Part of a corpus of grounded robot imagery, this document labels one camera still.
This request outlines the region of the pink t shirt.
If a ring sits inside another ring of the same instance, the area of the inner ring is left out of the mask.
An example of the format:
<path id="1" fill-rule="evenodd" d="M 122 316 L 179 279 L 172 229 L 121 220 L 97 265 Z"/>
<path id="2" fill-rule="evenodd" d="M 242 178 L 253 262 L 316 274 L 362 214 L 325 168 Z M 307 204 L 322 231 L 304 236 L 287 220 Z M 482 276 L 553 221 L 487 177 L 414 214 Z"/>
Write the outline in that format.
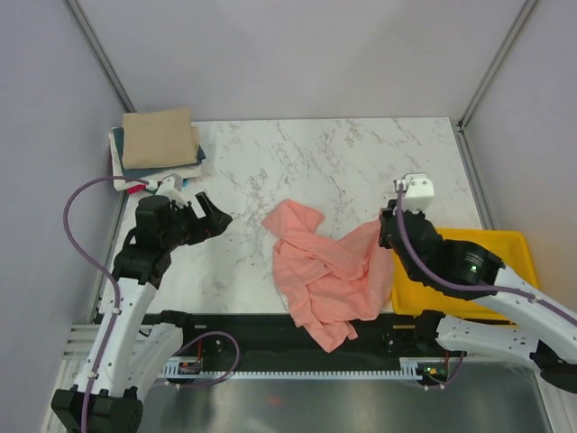
<path id="1" fill-rule="evenodd" d="M 358 334 L 354 320 L 374 320 L 389 302 L 394 280 L 391 250 L 379 246 L 374 219 L 339 240 L 319 235 L 318 210 L 286 199 L 263 219 L 278 238 L 272 273 L 288 312 L 327 353 Z"/>

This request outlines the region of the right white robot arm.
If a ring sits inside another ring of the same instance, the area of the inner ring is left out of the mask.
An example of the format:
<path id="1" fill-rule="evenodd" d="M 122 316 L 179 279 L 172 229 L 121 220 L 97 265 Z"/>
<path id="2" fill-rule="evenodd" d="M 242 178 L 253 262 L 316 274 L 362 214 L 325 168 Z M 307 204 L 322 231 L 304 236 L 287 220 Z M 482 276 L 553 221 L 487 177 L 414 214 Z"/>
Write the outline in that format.
<path id="1" fill-rule="evenodd" d="M 507 359 L 576 391 L 576 314 L 533 285 L 523 235 L 436 229 L 396 201 L 381 210 L 379 222 L 379 245 L 394 253 L 403 273 L 393 304 L 415 316 L 419 353 Z"/>

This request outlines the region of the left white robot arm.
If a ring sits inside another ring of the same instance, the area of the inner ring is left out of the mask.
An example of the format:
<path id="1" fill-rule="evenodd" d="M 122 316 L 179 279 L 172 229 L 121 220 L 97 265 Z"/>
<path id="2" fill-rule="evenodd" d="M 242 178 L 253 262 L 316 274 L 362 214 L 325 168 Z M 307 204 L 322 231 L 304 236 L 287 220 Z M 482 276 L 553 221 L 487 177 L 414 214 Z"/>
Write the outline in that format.
<path id="1" fill-rule="evenodd" d="M 106 276 L 114 297 L 106 308 L 84 368 L 69 389 L 57 389 L 51 408 L 69 432 L 135 432 L 143 402 L 168 360 L 197 347 L 197 331 L 184 324 L 159 323 L 139 344 L 144 316 L 155 298 L 172 252 L 219 236 L 232 223 L 206 193 L 196 195 L 204 210 L 176 193 L 142 198 L 135 226 L 124 239 Z"/>

